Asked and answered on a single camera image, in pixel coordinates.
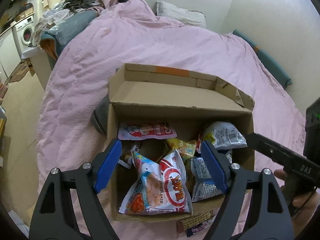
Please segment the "person's right hand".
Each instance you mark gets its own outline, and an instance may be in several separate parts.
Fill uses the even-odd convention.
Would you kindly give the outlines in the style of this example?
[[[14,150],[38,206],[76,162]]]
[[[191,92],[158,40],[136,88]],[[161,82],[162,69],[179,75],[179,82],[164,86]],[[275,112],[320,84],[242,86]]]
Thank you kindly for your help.
[[[293,231],[295,237],[297,237],[312,219],[319,205],[319,193],[312,190],[300,194],[293,198],[292,205],[298,209],[298,212],[291,218]]]

